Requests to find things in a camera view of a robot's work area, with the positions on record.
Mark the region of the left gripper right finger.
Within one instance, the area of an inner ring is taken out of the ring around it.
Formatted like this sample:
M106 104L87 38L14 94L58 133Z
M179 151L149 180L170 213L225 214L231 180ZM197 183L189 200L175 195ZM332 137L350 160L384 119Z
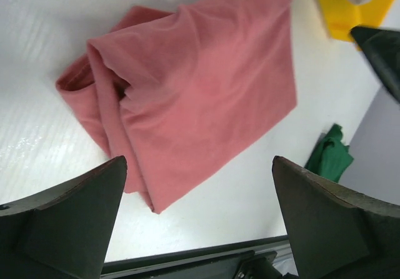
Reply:
M276 156L272 177L300 278L399 278L399 206Z

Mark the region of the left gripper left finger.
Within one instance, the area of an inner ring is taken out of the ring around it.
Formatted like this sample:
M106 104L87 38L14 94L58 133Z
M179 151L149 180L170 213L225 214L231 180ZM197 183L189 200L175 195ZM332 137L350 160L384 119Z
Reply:
M125 157L1 205L1 278L99 278L127 177Z

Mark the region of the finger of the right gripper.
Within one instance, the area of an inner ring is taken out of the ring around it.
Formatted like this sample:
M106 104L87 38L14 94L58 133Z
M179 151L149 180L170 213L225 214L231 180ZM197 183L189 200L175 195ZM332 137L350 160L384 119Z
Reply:
M355 26L350 36L377 78L399 104L399 30Z

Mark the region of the green t shirt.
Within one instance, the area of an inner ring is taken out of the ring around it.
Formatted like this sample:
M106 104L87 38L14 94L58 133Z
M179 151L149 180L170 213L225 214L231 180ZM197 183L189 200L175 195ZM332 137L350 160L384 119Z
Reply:
M305 169L338 183L354 158L349 154L349 146L342 142L342 127L333 124L331 129L318 141Z

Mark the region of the pink t shirt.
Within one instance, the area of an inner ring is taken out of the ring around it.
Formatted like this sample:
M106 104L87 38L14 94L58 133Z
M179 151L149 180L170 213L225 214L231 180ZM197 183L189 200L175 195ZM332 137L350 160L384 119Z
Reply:
M56 81L126 193L161 213L296 107L292 0L134 6Z

